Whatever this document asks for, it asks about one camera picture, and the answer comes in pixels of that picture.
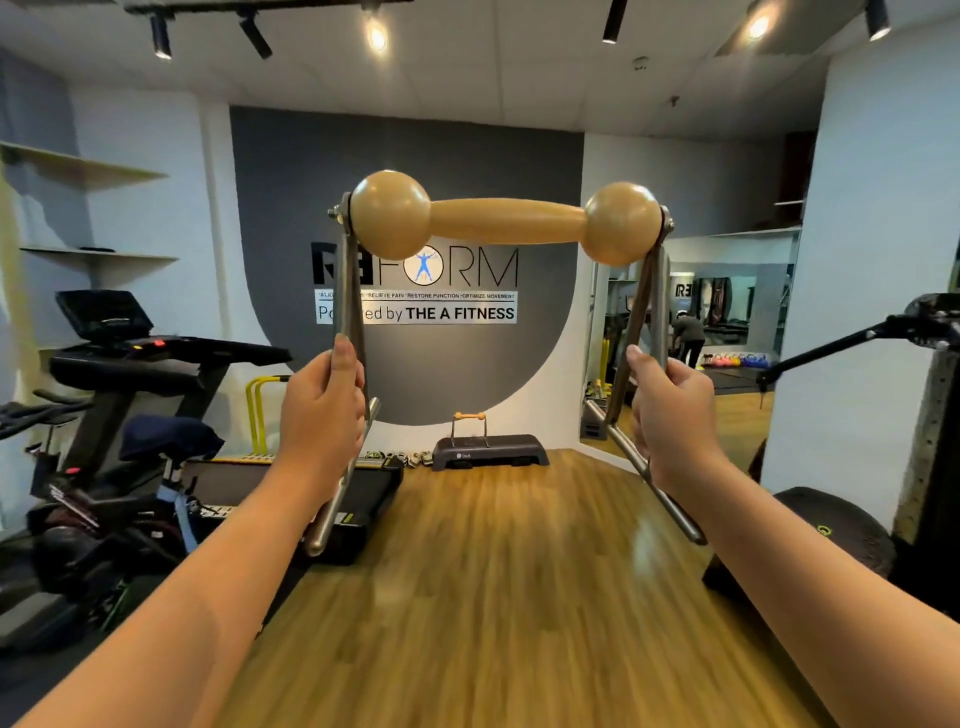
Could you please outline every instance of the person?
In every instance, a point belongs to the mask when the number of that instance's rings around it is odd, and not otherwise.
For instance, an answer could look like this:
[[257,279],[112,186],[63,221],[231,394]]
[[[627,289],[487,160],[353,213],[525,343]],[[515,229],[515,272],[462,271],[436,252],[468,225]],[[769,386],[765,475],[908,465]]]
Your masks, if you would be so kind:
[[[628,361],[654,481],[700,524],[841,728],[960,726],[960,625],[738,470],[717,441],[707,376],[675,359],[665,372],[636,346]],[[300,533],[359,449],[363,376],[338,337],[291,378],[260,487],[18,728],[212,724]]]
[[680,346],[680,360],[696,369],[700,360],[700,351],[704,347],[707,336],[704,334],[704,323],[686,311],[678,311],[677,319],[673,322],[673,349]]

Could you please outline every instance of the metal frame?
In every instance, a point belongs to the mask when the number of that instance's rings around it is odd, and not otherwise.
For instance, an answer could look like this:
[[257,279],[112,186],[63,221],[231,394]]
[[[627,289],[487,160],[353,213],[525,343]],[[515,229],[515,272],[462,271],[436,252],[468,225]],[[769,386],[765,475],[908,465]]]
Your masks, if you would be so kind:
[[[343,333],[353,344],[357,352],[357,359],[367,365],[367,347],[364,340],[363,331],[363,305],[360,301],[360,266],[358,258],[360,255],[360,245],[349,222],[350,195],[344,195],[344,199],[339,205],[331,209],[327,214],[344,227],[344,234],[340,239],[340,245],[337,246],[337,257],[334,263],[334,272],[336,278],[333,286],[333,327],[335,334]],[[363,439],[360,447],[363,447],[370,434],[370,428],[376,419],[376,413],[380,409],[380,400],[376,397],[367,396],[367,383],[364,382],[364,400],[367,403],[367,425],[363,431]],[[317,511],[317,516],[307,526],[306,533],[303,536],[303,550],[308,556],[317,557],[324,552],[326,542],[330,538],[330,532],[333,530],[337,518],[337,511],[340,509],[340,503],[347,494],[347,488],[350,485],[350,479],[353,477],[353,469],[356,466],[356,458],[350,460],[347,470],[340,478],[337,484],[337,492],[334,497],[321,506]]]
[[[666,369],[669,351],[667,341],[670,326],[670,258],[663,248],[663,240],[673,229],[673,218],[666,207],[661,207],[663,225],[660,228],[660,238],[650,253],[643,259],[640,268],[639,280],[636,283],[634,306],[630,309],[630,319],[627,322],[627,342],[635,344],[640,340],[640,330],[646,319],[647,308],[653,302],[650,316],[650,354]],[[607,434],[623,450],[623,454],[640,473],[647,485],[654,492],[654,496],[666,509],[670,518],[680,527],[687,539],[701,546],[707,543],[700,526],[691,519],[685,510],[672,497],[654,484],[650,475],[650,461],[636,448],[633,441],[620,429],[617,422],[623,411],[623,401],[627,395],[627,385],[630,383],[630,365],[627,363],[627,350],[624,347],[620,361],[616,368],[616,377],[613,380],[613,389],[608,400],[606,413],[600,409],[595,401],[587,400],[586,407],[593,417],[603,423]]]

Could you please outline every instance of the wooden floor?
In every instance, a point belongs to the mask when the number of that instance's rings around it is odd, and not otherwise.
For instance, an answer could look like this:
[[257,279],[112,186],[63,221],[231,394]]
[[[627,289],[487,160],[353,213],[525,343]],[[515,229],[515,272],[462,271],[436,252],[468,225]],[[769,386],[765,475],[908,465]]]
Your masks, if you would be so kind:
[[[754,459],[756,449],[770,431],[770,418],[774,412],[774,393],[763,398],[760,407],[760,395],[721,395],[716,398],[717,435],[727,457],[737,468],[746,472]],[[633,421],[629,409],[620,415],[620,429],[633,434]],[[581,440],[584,445],[601,449],[623,457],[623,453],[613,440]]]
[[219,726],[831,725],[638,476],[550,457],[408,471],[362,563],[307,573],[264,630]]

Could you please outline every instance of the bike seat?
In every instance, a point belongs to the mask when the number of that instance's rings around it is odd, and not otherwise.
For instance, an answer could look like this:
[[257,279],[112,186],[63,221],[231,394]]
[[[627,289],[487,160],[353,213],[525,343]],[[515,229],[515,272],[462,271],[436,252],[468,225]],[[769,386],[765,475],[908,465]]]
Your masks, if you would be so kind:
[[121,460],[141,460],[163,455],[177,465],[191,457],[217,453],[224,441],[210,425],[190,417],[137,415],[123,428]]

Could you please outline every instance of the wooden handle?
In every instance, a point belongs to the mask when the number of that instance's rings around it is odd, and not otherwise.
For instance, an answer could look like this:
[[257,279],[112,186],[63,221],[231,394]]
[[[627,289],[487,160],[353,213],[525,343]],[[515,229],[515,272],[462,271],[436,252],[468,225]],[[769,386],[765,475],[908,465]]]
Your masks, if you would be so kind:
[[630,182],[608,184],[584,208],[503,198],[432,203],[416,180],[391,170],[360,182],[349,217],[364,247],[387,260],[415,255],[439,235],[490,245],[578,241],[594,260],[621,266],[644,258],[663,227],[657,200]]

